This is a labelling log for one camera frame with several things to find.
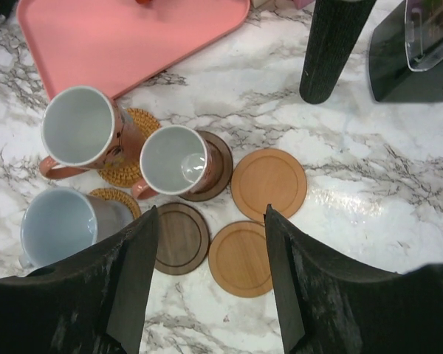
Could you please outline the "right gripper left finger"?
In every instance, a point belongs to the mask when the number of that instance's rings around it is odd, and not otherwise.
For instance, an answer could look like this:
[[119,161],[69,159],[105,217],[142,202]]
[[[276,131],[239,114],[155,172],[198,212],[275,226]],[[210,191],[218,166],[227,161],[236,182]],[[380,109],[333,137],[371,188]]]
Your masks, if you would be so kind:
[[0,279],[0,353],[138,353],[158,246],[156,207],[25,277]]

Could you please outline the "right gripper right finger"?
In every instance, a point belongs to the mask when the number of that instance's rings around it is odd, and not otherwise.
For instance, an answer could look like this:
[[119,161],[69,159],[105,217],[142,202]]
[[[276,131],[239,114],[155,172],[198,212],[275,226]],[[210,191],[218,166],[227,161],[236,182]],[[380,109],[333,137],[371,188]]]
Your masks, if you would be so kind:
[[264,222],[285,353],[443,353],[443,263],[384,271],[272,207]]

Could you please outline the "light blue mug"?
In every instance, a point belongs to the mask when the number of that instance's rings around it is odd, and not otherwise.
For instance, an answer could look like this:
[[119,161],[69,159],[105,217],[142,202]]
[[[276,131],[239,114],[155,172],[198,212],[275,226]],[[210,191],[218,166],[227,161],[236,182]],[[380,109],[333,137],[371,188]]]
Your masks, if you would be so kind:
[[44,267],[105,240],[123,225],[107,201],[69,187],[32,200],[21,222],[22,268]]

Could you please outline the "light wood coaster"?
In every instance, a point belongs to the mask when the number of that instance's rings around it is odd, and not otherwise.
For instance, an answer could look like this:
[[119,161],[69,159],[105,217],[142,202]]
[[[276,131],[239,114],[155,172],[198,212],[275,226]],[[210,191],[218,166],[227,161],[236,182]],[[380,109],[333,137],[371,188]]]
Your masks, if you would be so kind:
[[254,221],[237,221],[214,237],[208,255],[210,272],[226,292],[253,298],[272,289],[265,228]]
[[238,209],[254,221],[264,221],[268,205],[290,218],[306,199],[306,174],[289,153],[275,148],[260,149],[237,164],[231,193]]

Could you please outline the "dark wood coaster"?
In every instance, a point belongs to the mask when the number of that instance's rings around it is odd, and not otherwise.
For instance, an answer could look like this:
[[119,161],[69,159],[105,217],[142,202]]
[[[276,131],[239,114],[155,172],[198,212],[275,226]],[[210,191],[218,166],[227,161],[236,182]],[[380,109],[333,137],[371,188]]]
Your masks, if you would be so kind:
[[196,209],[182,203],[157,208],[159,243],[155,269],[173,276],[188,274],[207,256],[210,230]]
[[219,195],[230,183],[233,174],[233,155],[226,142],[208,131],[198,130],[206,140],[213,157],[209,183],[199,192],[187,192],[181,197],[188,201],[207,201]]

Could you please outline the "small woven rattan coaster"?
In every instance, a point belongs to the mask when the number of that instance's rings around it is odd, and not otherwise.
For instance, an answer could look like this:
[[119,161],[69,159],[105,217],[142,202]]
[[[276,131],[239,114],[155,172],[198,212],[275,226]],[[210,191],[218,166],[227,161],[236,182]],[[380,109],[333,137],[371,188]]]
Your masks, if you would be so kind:
[[136,200],[126,192],[115,188],[97,188],[89,195],[109,202],[117,211],[123,225],[128,225],[141,216],[141,209]]

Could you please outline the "large woven rattan coaster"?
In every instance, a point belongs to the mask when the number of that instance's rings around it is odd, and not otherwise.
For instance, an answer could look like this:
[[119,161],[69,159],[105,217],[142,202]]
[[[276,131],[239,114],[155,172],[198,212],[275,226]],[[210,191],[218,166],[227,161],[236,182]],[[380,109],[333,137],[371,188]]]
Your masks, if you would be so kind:
[[[127,108],[126,110],[142,134],[144,142],[153,132],[161,127],[154,115],[141,108]],[[141,150],[141,147],[137,149],[137,155],[134,161],[116,169],[98,170],[98,175],[110,185],[123,188],[132,187],[142,178],[140,171]]]

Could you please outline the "pink mug back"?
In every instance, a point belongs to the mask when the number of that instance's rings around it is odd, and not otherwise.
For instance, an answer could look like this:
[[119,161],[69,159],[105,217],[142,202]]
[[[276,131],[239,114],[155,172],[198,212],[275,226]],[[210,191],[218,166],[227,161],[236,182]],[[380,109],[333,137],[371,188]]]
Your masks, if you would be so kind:
[[142,178],[131,188],[136,199],[201,192],[215,180],[213,149],[194,129],[165,126],[145,141],[140,171]]

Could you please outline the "pink mug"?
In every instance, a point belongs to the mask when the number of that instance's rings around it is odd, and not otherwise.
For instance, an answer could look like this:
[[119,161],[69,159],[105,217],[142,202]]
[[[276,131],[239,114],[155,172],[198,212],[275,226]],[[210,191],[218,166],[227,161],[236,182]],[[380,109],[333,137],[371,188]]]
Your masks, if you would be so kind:
[[144,143],[127,110],[91,86],[73,86],[50,101],[41,138],[49,155],[39,170],[49,179],[123,167]]
[[136,199],[201,192],[215,180],[213,149],[194,129],[165,126],[145,141],[140,171],[142,178],[131,188]]

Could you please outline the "pink mug front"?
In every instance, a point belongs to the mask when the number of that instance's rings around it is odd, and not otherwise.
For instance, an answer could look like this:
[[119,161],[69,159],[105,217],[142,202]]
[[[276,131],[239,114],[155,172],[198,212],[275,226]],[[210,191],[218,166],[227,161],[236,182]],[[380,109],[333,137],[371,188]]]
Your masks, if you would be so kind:
[[49,155],[39,170],[49,179],[123,167],[144,143],[127,110],[91,86],[73,86],[50,101],[41,138]]

